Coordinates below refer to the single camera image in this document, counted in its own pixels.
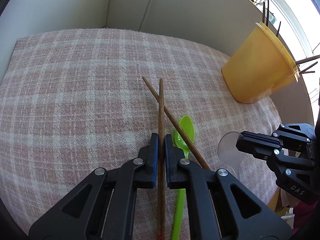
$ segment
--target black robotic claw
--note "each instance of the black robotic claw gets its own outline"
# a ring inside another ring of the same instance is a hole
[[[225,169],[209,171],[187,160],[165,137],[167,184],[185,188],[191,240],[278,239],[292,231],[280,217]]]
[[[30,228],[32,240],[132,238],[137,188],[156,185],[158,135],[121,168],[97,168]]]
[[[302,200],[313,204],[320,197],[320,168],[314,128],[309,124],[281,124],[271,136],[244,131],[236,147],[239,151],[266,160],[275,173],[276,184]],[[283,149],[300,153],[284,155]]]

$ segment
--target red chopstick tip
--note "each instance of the red chopstick tip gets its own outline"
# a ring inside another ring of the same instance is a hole
[[[157,240],[164,240],[164,234],[162,234],[162,235],[157,235]]]

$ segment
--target pink checkered fabric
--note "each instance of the pink checkered fabric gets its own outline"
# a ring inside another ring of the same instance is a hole
[[[221,74],[228,56],[195,42],[128,30],[63,30],[17,41],[0,87],[0,196],[18,225],[31,224],[97,167],[120,167],[158,130],[158,88],[179,119],[191,116],[195,145],[212,170],[229,131],[271,134],[270,98],[238,103]],[[165,118],[165,132],[174,128]],[[240,180],[263,202],[276,190],[265,162],[247,155]],[[156,189],[138,190],[134,239],[156,238]],[[176,191],[166,192],[170,238]],[[180,239],[189,238],[185,210]]]

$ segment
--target wooden chopstick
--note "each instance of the wooden chopstick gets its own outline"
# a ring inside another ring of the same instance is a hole
[[[263,2],[263,9],[262,9],[262,22],[266,22],[266,2]]]
[[[165,233],[165,182],[164,182],[164,101],[163,79],[159,81],[159,158],[158,158],[158,210],[157,210],[157,240],[164,240]]]
[[[317,58],[320,58],[320,55],[312,56],[312,57],[307,57],[307,58],[305,58],[305,59],[295,61],[295,64],[296,64],[296,65],[300,65],[300,64],[309,62],[309,61],[314,60],[314,59],[317,59]]]
[[[301,74],[308,74],[308,73],[315,73],[315,71],[306,71],[306,72],[303,72]]]
[[[144,77],[142,77],[142,79],[145,82],[145,84],[147,85],[147,87],[149,88],[149,90],[151,91],[151,93],[153,94],[153,96],[155,97],[155,99],[159,102],[159,96],[158,96],[157,92],[154,90],[154,88],[151,86],[151,84]],[[178,121],[171,114],[171,112],[168,110],[168,108],[165,106],[165,104],[164,104],[164,112],[167,115],[167,117],[169,118],[170,122],[175,127],[175,129],[178,131],[178,133],[180,134],[182,139],[185,141],[186,145],[188,146],[190,151],[193,153],[194,157],[197,159],[200,166],[204,169],[210,170],[209,166],[207,165],[205,160],[202,158],[201,154],[198,152],[198,150],[196,149],[194,144],[190,141],[188,135],[181,128]]]
[[[266,19],[266,26],[268,27],[269,25],[269,0],[267,0],[268,2],[268,7],[267,7],[267,19]]]
[[[279,22],[279,27],[278,27],[278,30],[277,30],[276,37],[278,37],[278,35],[279,35],[280,26],[281,26],[281,21]]]
[[[299,75],[304,74],[308,69],[312,68],[314,65],[316,65],[318,62],[311,64],[309,67],[305,68],[304,70],[299,71]]]

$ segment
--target white window frame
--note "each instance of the white window frame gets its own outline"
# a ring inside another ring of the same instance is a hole
[[[265,2],[267,0],[257,0],[257,3]],[[291,25],[293,31],[295,32],[305,54],[307,57],[313,56],[313,51],[310,46],[310,43],[308,41],[308,38],[303,31],[303,28],[301,27],[297,17],[294,15],[293,11],[290,9],[288,4],[284,0],[272,0],[273,3],[280,9],[280,11],[283,13],[284,17],[288,21],[288,23]]]

